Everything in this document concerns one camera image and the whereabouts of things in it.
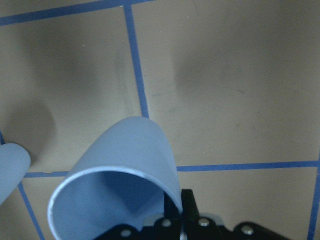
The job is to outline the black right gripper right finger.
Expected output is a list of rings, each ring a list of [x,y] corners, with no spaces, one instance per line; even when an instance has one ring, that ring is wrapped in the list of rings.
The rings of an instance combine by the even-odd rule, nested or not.
[[[192,189],[181,190],[181,202],[184,221],[194,222],[200,217],[196,199]]]

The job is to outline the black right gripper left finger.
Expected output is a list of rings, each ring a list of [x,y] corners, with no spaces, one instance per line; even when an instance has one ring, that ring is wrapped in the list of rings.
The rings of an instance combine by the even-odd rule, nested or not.
[[[175,205],[168,194],[164,193],[163,195],[164,217],[173,222],[182,222],[181,211],[178,209],[178,207]]]

